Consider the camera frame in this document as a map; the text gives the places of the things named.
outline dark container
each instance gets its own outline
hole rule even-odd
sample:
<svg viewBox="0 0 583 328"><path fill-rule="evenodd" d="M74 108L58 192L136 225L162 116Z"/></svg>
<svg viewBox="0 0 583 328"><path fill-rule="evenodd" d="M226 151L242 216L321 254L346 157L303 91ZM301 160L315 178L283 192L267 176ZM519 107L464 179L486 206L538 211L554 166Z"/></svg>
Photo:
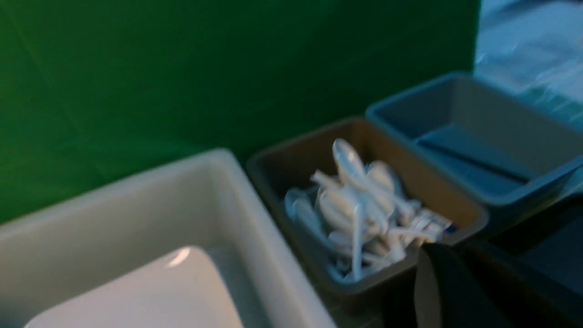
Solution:
<svg viewBox="0 0 583 328"><path fill-rule="evenodd" d="M366 116L488 206L489 229L558 193L583 134L463 73L382 100Z"/></svg>
<svg viewBox="0 0 583 328"><path fill-rule="evenodd" d="M312 187L309 179L316 169L336 174L332 143L337 138L351 143L364 162L378 159L392 166L409 197L451 219L458 229L443 243L457 245L469 239L486 226L488 217L484 208L455 182L363 118L328 125L252 156L247 162L247 173L300 260L321 286L340 299L345 311L357 312L386 292L412 293L417 258L416 254L408 256L357 283L342 284L328 273L328 254L288 219L283 199L289 188Z"/></svg>
<svg viewBox="0 0 583 328"><path fill-rule="evenodd" d="M583 193L525 219L490 243L583 296Z"/></svg>

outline white rectangular tray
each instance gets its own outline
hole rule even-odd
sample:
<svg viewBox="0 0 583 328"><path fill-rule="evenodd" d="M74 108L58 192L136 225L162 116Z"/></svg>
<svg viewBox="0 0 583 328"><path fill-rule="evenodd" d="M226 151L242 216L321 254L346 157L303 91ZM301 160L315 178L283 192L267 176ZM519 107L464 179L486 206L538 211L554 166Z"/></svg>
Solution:
<svg viewBox="0 0 583 328"><path fill-rule="evenodd" d="M186 245L211 255L246 327L335 327L223 149L0 226L0 326L21 328L43 310Z"/></svg>

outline green wall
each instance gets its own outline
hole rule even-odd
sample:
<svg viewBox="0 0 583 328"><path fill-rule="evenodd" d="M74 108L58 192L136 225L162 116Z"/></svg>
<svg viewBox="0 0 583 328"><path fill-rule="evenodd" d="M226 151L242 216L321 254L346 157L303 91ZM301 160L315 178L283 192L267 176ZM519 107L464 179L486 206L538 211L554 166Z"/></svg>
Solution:
<svg viewBox="0 0 583 328"><path fill-rule="evenodd" d="M472 68L479 1L0 0L0 222Z"/></svg>

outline plastic bin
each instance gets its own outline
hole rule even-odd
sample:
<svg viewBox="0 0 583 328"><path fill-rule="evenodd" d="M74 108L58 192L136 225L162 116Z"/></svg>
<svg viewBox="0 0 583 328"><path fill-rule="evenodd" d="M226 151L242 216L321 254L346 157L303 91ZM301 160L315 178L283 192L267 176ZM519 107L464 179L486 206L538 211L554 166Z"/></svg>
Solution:
<svg viewBox="0 0 583 328"><path fill-rule="evenodd" d="M245 327L335 327L225 150L2 226L0 326L22 328L43 310L186 245L210 254Z"/></svg>
<svg viewBox="0 0 583 328"><path fill-rule="evenodd" d="M513 226L490 242L583 295L583 194Z"/></svg>
<svg viewBox="0 0 583 328"><path fill-rule="evenodd" d="M332 158L336 138L351 143L365 162L379 159L391 165L409 197L451 219L458 230L444 243L455 245L470 238L487 224L487 215L454 182L363 118L340 121L252 156L247 162L247 173L298 256L318 282L340 299L344 310L357 312L387 291L412 292L416 256L357 283L342 284L329 275L326 266L330 259L325 251L288 219L283 198L289 188L311 187L309 179L316 169L336 174Z"/></svg>
<svg viewBox="0 0 583 328"><path fill-rule="evenodd" d="M382 100L366 116L496 212L492 224L557 193L583 164L582 134L462 73Z"/></svg>

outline white ceramic dish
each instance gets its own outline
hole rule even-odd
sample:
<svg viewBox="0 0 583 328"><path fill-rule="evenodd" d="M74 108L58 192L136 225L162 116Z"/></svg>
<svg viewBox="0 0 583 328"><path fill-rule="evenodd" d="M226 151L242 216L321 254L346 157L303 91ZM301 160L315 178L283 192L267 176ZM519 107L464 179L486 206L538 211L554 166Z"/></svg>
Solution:
<svg viewBox="0 0 583 328"><path fill-rule="evenodd" d="M25 328L243 328L212 259L183 247L34 317Z"/></svg>
<svg viewBox="0 0 583 328"><path fill-rule="evenodd" d="M0 227L0 326L22 328L40 312L184 245L210 254L245 327L335 327L227 150Z"/></svg>

